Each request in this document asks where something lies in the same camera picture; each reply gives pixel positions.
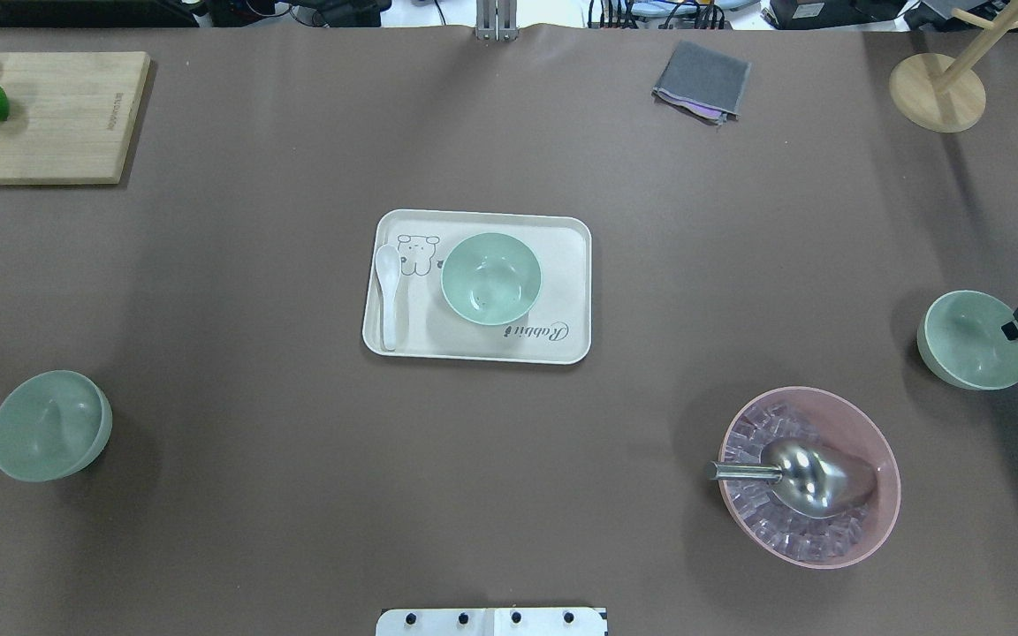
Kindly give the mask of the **green bowl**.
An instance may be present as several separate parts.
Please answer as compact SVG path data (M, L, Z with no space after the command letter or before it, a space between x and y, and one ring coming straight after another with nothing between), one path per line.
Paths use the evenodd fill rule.
M104 451L112 423L109 399L80 372L32 377L0 405L0 470L25 482L67 478Z
M941 295L918 323L916 343L925 366L965 390L1003 390L1018 383L1018 339L1002 326L1013 310L989 294L958 290Z
M464 238L442 265L445 301L461 319L477 325L504 325L528 314L542 285L534 251L504 233Z

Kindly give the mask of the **wooden cup tree stand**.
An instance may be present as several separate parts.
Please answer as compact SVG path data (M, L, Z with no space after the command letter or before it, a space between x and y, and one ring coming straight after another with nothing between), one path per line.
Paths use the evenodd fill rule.
M958 8L951 12L981 33L960 56L922 53L902 60L888 83L898 110L914 124L938 133L965 132L981 119L986 93L972 68L1001 37L1018 28L1018 1L1007 4L994 20Z

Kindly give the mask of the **pink bowl with ice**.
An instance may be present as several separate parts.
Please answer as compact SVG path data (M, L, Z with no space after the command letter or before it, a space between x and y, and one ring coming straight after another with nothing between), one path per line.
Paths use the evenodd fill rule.
M840 515L813 519L781 503L764 481L723 481L718 488L732 519L761 548L799 566L837 569L868 558L887 540L901 504L900 470L876 424L828 391L776 388L739 411L718 460L759 462L764 446L780 438L809 440L864 460L876 471L876 490Z

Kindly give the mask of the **metal ice scoop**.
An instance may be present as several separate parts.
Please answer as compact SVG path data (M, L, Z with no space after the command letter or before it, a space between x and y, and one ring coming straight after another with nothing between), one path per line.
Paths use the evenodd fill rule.
M876 492L876 468L809 440L785 437L764 446L758 463L712 460L713 481L764 481L793 511L828 519L860 507Z

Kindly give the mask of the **grey folded cloth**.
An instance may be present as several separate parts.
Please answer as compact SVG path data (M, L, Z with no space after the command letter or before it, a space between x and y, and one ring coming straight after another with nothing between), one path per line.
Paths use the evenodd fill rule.
M706 122L722 125L741 113L751 70L751 62L746 60L694 42L679 42L651 93Z

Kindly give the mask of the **green bowl on tray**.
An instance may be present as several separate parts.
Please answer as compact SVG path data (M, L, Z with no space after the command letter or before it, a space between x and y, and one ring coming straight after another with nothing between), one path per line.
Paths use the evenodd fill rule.
M542 285L534 251L504 233L464 238L442 265L445 301L461 319L477 325L504 325L528 314Z

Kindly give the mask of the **beige rabbit tray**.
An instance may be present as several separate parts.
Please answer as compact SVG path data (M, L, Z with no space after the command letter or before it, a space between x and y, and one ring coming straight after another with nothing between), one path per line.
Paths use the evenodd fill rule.
M528 314L476 325L449 307L441 290L444 259L459 242L486 232L526 243L540 261L540 297ZM591 344L591 233L570 216L394 209L376 226L373 245L394 245L405 258L396 294L397 335L383 343L383 302L370 274L362 339L381 357L574 365Z

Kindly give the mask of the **white ceramic spoon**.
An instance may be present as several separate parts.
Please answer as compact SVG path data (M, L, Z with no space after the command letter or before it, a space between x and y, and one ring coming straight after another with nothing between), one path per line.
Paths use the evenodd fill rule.
M381 293L381 344L386 351L395 350L397 339L396 298L401 279L401 259L394 245L384 243L373 257L376 279Z

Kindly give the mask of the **wooden cutting board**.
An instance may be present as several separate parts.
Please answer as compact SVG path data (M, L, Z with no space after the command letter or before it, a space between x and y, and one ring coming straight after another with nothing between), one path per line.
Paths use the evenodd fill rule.
M149 65L144 51L0 52L0 186L117 184Z

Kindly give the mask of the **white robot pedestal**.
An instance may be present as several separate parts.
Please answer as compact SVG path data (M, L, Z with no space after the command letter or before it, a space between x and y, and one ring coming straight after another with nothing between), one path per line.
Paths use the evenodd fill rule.
M391 609L376 621L376 635L607 635L605 609L415 608Z

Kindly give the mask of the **aluminium frame post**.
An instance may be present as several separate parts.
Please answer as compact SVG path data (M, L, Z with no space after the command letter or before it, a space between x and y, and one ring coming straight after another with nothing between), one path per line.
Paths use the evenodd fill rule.
M517 40L516 0L477 0L475 4L475 37L485 42Z

